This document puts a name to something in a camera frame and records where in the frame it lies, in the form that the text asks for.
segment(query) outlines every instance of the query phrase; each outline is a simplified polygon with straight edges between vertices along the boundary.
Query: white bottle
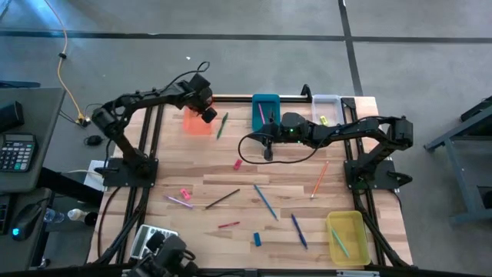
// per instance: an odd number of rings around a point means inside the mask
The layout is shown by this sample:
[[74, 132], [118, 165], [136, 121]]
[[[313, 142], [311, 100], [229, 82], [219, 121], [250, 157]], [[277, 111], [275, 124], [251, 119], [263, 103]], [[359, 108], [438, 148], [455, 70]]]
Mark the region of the white bottle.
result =
[[85, 216], [88, 214], [88, 212], [84, 212], [80, 209], [72, 209], [70, 212], [67, 213], [68, 218], [73, 221], [84, 221]]

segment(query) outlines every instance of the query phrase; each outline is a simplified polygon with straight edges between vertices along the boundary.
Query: blue bin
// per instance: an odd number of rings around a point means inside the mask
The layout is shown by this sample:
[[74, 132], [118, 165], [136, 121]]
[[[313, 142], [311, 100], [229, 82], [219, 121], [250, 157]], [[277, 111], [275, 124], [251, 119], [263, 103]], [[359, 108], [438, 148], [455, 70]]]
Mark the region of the blue bin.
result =
[[255, 94], [251, 100], [253, 108], [253, 132], [258, 131], [263, 126], [263, 121], [261, 120], [260, 108], [258, 103], [261, 105], [261, 110], [263, 111], [264, 121], [268, 123], [270, 114], [274, 113], [275, 122], [280, 125], [281, 115], [280, 115], [280, 97], [274, 94]]

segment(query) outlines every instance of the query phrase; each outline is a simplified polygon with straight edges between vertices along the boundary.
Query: pink eraser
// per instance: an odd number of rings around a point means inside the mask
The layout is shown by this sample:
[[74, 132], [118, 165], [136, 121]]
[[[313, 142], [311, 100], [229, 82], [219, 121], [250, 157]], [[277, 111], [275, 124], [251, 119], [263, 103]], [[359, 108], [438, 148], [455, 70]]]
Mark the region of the pink eraser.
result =
[[236, 161], [236, 163], [234, 164], [234, 169], [235, 169], [235, 170], [238, 170], [238, 169], [239, 169], [239, 167], [241, 166], [241, 163], [242, 163], [242, 162], [243, 162], [243, 160], [238, 159], [238, 160]]
[[183, 198], [186, 199], [186, 200], [190, 200], [191, 199], [191, 196], [188, 194], [188, 192], [186, 191], [186, 189], [180, 189], [180, 192], [181, 192], [181, 195], [183, 195]]

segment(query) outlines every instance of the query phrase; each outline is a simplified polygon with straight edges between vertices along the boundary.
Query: orange pencil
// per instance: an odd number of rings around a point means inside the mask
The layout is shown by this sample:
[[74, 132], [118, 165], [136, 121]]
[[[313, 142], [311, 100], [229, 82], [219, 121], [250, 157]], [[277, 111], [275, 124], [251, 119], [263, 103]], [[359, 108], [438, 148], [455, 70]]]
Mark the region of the orange pencil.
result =
[[313, 194], [311, 194], [311, 199], [314, 198], [314, 193], [316, 193], [317, 188], [320, 186], [321, 180], [323, 178], [324, 172], [326, 172], [326, 168], [328, 167], [328, 162], [324, 164], [323, 170], [321, 170], [320, 178], [317, 180], [316, 186], [314, 187]]

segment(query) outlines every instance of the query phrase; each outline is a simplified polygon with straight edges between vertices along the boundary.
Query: clear plastic bin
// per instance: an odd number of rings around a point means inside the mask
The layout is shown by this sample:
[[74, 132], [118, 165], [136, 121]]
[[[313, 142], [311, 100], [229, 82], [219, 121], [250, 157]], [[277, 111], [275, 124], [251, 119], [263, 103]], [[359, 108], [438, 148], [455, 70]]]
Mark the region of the clear plastic bin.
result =
[[[331, 260], [337, 265], [368, 265], [371, 262], [362, 214], [358, 211], [330, 212], [326, 218]], [[344, 244], [345, 255], [332, 229]]]
[[312, 122], [321, 124], [320, 117], [328, 120], [328, 126], [344, 124], [344, 115], [341, 108], [341, 97], [338, 95], [313, 95], [311, 104]]

